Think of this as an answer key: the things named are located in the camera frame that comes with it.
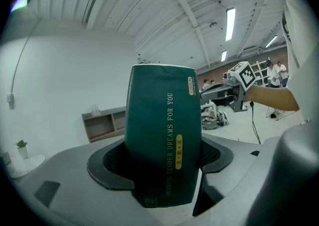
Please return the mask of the person's right forearm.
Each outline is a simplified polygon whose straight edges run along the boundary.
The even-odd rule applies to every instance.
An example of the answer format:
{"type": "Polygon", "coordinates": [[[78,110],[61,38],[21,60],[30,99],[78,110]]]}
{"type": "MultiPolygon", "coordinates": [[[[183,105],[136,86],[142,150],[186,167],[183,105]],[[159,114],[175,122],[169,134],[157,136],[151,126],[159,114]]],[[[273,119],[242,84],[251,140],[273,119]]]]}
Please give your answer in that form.
{"type": "Polygon", "coordinates": [[[298,111],[300,108],[287,88],[269,88],[252,85],[245,97],[245,102],[256,102],[283,111],[298,111]]]}

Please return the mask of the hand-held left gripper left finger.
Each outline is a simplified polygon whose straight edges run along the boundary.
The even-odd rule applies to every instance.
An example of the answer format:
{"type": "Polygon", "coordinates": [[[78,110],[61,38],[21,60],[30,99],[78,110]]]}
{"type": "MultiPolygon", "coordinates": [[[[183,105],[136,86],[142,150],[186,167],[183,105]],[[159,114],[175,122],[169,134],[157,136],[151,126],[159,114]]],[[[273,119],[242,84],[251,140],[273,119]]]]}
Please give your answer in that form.
{"type": "Polygon", "coordinates": [[[160,226],[130,191],[108,190],[89,176],[89,157],[121,139],[113,137],[53,155],[20,180],[25,201],[57,226],[160,226]],[[60,184],[49,206],[35,196],[44,182],[60,184]]]}

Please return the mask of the grey wooden shelf unit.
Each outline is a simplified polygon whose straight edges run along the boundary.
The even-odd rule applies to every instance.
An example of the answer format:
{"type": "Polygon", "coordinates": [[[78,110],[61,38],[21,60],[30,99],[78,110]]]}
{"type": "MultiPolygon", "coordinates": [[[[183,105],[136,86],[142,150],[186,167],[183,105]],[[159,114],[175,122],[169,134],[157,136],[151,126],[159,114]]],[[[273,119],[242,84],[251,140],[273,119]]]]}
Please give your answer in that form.
{"type": "Polygon", "coordinates": [[[91,112],[82,114],[84,129],[90,143],[125,133],[125,107],[100,111],[99,115],[91,112]]]}

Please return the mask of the person's white t-shirt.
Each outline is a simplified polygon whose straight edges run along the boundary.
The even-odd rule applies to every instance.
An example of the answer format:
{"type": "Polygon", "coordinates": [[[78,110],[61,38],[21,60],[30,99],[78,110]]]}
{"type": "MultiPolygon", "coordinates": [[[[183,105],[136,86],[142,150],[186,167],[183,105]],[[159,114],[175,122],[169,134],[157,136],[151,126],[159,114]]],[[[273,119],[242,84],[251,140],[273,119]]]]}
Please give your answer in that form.
{"type": "Polygon", "coordinates": [[[287,88],[305,120],[319,120],[319,19],[307,0],[286,0],[282,28],[288,49],[287,88]]]}

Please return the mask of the bright wall window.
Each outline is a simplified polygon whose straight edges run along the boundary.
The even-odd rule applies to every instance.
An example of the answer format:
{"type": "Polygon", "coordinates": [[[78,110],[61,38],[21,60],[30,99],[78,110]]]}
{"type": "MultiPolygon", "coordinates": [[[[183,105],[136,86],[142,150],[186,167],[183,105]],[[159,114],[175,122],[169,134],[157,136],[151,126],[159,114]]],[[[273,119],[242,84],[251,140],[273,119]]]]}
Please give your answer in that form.
{"type": "Polygon", "coordinates": [[[29,0],[15,0],[15,2],[13,3],[10,12],[13,12],[19,8],[25,7],[28,5],[29,0]]]}

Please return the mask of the grey mobile robot base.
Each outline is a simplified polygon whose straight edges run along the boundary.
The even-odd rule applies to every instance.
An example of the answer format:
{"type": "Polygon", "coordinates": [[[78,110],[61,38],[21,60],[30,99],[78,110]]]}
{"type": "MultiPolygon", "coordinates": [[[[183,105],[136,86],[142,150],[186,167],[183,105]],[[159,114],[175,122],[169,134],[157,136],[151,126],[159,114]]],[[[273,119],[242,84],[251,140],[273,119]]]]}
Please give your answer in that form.
{"type": "Polygon", "coordinates": [[[218,107],[213,102],[205,103],[200,108],[203,130],[214,130],[218,127],[229,125],[228,115],[218,110],[218,107]]]}

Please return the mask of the small potted plant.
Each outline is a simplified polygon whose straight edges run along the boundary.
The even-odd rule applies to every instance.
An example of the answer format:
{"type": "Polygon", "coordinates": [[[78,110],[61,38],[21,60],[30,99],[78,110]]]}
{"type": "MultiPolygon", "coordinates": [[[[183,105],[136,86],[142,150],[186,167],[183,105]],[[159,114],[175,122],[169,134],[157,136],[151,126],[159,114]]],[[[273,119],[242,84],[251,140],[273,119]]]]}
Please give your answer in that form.
{"type": "Polygon", "coordinates": [[[18,141],[16,144],[17,150],[21,156],[22,159],[27,159],[28,158],[28,151],[27,151],[27,142],[24,140],[18,141]]]}

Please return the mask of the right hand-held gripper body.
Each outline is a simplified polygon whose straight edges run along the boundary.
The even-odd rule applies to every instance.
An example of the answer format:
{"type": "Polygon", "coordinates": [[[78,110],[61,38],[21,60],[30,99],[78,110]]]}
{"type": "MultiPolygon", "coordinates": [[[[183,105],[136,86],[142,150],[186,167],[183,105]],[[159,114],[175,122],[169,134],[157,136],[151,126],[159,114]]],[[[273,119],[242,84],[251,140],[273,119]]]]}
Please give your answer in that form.
{"type": "Polygon", "coordinates": [[[237,63],[224,73],[223,82],[227,87],[225,98],[234,112],[243,112],[243,102],[248,89],[255,83],[255,73],[247,61],[237,63]]]}

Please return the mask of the white storage rack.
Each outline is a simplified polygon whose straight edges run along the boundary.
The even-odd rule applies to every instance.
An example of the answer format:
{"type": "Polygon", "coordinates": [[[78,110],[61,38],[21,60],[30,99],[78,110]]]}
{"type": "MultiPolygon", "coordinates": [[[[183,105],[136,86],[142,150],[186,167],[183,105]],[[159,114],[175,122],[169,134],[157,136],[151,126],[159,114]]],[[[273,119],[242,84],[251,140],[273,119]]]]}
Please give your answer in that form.
{"type": "Polygon", "coordinates": [[[266,60],[264,61],[256,61],[252,65],[252,70],[256,76],[255,85],[268,87],[268,72],[267,72],[267,64],[266,60]]]}

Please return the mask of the thin wall conduit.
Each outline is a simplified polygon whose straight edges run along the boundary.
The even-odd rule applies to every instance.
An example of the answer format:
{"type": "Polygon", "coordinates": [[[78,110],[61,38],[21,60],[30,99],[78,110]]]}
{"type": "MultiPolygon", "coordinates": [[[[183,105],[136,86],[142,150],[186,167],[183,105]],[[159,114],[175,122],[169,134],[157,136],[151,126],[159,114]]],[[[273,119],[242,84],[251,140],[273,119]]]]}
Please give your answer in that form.
{"type": "Polygon", "coordinates": [[[16,62],[16,65],[15,65],[15,68],[14,68],[14,72],[13,72],[13,75],[12,75],[12,80],[11,80],[11,85],[10,85],[10,94],[13,94],[13,89],[14,89],[14,82],[15,82],[15,76],[16,76],[16,73],[17,73],[17,69],[18,69],[18,66],[19,66],[19,63],[20,63],[20,60],[21,60],[21,57],[22,57],[22,54],[25,50],[25,47],[29,41],[29,39],[31,38],[32,34],[34,33],[34,31],[36,30],[36,28],[38,27],[39,23],[42,21],[42,18],[39,18],[36,22],[36,24],[34,25],[34,27],[32,28],[32,30],[30,31],[29,35],[27,36],[24,44],[23,44],[23,47],[21,49],[21,52],[19,54],[19,57],[17,59],[17,62],[16,62]]]}

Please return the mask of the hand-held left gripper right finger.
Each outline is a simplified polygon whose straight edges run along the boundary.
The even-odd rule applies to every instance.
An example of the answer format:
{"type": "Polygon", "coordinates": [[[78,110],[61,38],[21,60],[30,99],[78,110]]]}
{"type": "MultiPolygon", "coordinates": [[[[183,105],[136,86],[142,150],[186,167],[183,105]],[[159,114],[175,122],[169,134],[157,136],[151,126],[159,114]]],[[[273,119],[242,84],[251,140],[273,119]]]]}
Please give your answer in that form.
{"type": "Polygon", "coordinates": [[[209,134],[202,135],[201,181],[193,210],[193,226],[247,226],[259,191],[245,179],[259,159],[261,145],[209,134]]]}

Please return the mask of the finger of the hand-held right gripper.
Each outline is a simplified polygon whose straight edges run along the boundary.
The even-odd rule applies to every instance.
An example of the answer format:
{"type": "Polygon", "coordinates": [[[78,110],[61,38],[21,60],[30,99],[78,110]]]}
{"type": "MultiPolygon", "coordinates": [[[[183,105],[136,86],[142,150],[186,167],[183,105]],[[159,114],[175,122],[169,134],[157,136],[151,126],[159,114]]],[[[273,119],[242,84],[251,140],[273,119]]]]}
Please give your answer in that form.
{"type": "Polygon", "coordinates": [[[229,84],[215,84],[200,94],[200,98],[203,100],[221,100],[227,99],[229,96],[233,96],[233,86],[229,84]]]}

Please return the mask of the green and white box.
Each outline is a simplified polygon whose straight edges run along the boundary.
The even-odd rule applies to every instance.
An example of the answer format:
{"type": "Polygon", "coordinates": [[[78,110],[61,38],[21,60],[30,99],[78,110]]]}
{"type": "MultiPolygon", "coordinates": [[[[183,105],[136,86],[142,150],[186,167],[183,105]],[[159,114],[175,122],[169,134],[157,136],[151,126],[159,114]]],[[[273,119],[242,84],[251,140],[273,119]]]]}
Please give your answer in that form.
{"type": "Polygon", "coordinates": [[[145,208],[189,204],[201,152],[196,71],[175,65],[132,67],[125,147],[134,196],[145,208]]]}

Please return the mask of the white round pedestal table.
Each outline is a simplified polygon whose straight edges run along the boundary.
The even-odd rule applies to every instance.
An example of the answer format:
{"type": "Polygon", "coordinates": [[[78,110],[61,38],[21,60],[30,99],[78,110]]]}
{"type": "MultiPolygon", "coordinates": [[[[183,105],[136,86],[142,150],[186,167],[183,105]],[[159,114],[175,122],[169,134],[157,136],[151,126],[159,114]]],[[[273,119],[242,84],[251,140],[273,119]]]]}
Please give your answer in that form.
{"type": "Polygon", "coordinates": [[[7,169],[11,178],[19,179],[43,164],[45,161],[45,156],[36,155],[27,159],[22,159],[21,157],[11,157],[10,159],[11,162],[7,164],[5,168],[7,169]]]}

